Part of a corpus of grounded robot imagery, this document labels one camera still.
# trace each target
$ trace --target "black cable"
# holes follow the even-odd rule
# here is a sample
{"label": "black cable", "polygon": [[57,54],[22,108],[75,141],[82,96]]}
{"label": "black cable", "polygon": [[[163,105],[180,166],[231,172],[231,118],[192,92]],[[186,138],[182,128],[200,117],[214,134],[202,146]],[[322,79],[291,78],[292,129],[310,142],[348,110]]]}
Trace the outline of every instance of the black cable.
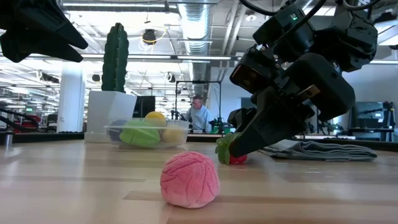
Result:
{"label": "black cable", "polygon": [[270,12],[270,11],[267,11],[265,9],[261,9],[261,8],[251,4],[250,2],[248,2],[246,0],[239,0],[239,1],[242,3],[242,5],[246,6],[248,9],[251,9],[254,12],[258,12],[258,13],[263,14],[265,16],[274,16],[274,15],[277,14],[277,12]]}
{"label": "black cable", "polygon": [[35,119],[31,118],[30,116],[27,116],[27,115],[21,114],[21,113],[17,113],[17,112],[13,112],[13,111],[9,111],[9,110],[4,110],[2,108],[0,108],[0,112],[5,112],[5,113],[21,116],[21,117],[31,121],[33,123],[33,125],[35,126],[35,128],[25,128],[25,127],[22,127],[21,125],[18,125],[16,123],[10,121],[9,119],[7,119],[3,116],[0,116],[0,121],[8,124],[12,128],[15,128],[15,129],[18,129],[21,131],[37,131],[37,129],[39,128],[38,122]]}
{"label": "black cable", "polygon": [[373,0],[363,6],[352,6],[347,2],[347,0],[343,0],[343,6],[344,6],[344,8],[346,8],[347,10],[350,10],[350,11],[359,11],[359,10],[364,10],[364,9],[370,9],[374,5],[379,3],[380,1],[381,0]]}
{"label": "black cable", "polygon": [[302,25],[304,25],[310,18],[315,15],[318,10],[324,5],[324,3],[327,0],[319,0],[317,4],[311,9],[310,12],[308,12],[307,15],[303,17],[298,23],[296,23],[292,28],[290,28],[286,33],[284,33],[281,37],[279,37],[275,42],[273,46],[276,46],[279,42],[281,42],[283,39],[288,37],[290,34],[294,33],[297,29],[299,29]]}

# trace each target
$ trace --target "gray cloth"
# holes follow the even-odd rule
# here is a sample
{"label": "gray cloth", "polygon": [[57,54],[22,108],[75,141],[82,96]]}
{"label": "gray cloth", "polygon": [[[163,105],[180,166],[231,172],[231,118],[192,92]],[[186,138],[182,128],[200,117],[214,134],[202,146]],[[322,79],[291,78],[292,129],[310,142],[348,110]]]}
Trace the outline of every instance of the gray cloth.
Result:
{"label": "gray cloth", "polygon": [[377,154],[368,147],[282,140],[260,150],[272,157],[317,161],[372,161]]}

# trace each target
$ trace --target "white column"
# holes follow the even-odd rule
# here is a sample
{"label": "white column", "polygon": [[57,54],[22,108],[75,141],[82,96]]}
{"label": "white column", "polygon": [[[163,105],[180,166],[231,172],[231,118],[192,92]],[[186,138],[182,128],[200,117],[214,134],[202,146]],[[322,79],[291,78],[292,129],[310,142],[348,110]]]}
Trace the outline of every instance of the white column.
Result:
{"label": "white column", "polygon": [[64,62],[61,76],[57,132],[82,131],[85,109],[85,80],[80,63]]}

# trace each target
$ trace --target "person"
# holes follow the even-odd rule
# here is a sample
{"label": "person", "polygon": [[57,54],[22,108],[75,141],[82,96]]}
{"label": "person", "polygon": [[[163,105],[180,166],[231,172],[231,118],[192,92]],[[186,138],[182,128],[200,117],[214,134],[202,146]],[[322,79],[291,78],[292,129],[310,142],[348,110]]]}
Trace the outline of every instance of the person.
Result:
{"label": "person", "polygon": [[192,119],[193,130],[205,130],[206,133],[210,133],[210,110],[202,103],[203,98],[201,96],[193,97],[192,107],[188,110],[187,115],[185,115],[185,119],[187,121],[190,118]]}

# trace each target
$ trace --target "wooden tabletop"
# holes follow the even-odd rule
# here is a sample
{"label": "wooden tabletop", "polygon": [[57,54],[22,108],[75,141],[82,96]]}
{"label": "wooden tabletop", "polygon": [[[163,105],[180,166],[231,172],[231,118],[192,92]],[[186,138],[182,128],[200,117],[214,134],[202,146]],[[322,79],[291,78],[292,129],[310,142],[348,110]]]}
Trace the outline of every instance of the wooden tabletop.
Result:
{"label": "wooden tabletop", "polygon": [[[374,162],[275,160],[218,163],[215,144],[118,149],[83,141],[0,148],[0,223],[398,223],[398,154]],[[183,151],[211,157],[221,194],[194,210],[164,203],[164,162]]]}

